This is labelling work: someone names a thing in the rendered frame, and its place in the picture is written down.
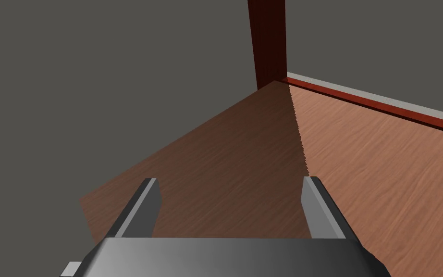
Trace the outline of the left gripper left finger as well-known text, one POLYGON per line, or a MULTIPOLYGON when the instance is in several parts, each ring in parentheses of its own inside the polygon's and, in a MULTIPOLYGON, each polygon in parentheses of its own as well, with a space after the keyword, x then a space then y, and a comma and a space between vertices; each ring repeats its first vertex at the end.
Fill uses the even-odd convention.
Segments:
POLYGON ((161 204, 158 179, 144 179, 107 232, 107 237, 151 238, 161 204))

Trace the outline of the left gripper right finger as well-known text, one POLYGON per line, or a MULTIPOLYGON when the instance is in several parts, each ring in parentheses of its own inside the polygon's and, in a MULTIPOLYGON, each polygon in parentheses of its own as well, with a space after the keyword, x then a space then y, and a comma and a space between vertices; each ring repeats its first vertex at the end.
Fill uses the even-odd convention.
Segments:
POLYGON ((336 202, 316 176, 305 176, 301 205, 313 239, 350 239, 359 242, 336 202))

